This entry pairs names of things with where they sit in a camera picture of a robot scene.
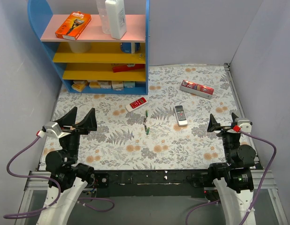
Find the grey white remote control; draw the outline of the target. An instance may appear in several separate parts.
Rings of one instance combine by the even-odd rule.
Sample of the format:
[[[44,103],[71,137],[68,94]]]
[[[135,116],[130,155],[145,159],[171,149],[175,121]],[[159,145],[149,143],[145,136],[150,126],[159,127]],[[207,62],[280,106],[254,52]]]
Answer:
[[[182,105],[175,106],[174,111],[175,111],[178,126],[180,126],[180,127],[187,126],[188,122],[186,119],[186,115],[185,115],[183,106]]]

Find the dark battery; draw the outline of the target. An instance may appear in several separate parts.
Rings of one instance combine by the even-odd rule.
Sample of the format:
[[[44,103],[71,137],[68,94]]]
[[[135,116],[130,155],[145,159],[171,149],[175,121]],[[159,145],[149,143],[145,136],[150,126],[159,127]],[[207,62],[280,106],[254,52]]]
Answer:
[[[147,132],[146,118],[144,118],[144,120],[143,120],[143,125],[144,125],[144,128],[145,128],[145,131]]]

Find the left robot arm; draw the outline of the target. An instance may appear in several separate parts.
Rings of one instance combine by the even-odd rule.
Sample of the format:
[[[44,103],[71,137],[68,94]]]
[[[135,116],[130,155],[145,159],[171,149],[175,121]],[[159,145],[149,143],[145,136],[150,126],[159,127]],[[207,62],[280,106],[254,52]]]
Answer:
[[[77,107],[73,107],[60,119],[43,126],[48,137],[59,140],[61,149],[46,156],[46,171],[51,175],[39,225],[65,225],[83,189],[95,182],[94,168],[78,163],[80,136],[97,130],[95,109],[79,123],[76,114]]]

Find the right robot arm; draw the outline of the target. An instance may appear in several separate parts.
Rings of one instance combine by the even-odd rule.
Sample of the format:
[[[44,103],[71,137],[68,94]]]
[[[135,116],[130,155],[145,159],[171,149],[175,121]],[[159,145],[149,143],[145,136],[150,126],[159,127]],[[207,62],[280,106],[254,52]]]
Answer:
[[[224,163],[212,163],[208,168],[208,183],[217,188],[226,224],[254,225],[254,210],[250,210],[254,184],[251,167],[255,165],[256,151],[250,145],[241,145],[241,132],[251,132],[252,122],[232,113],[232,123],[222,126],[211,114],[207,131],[218,131],[225,153]]]

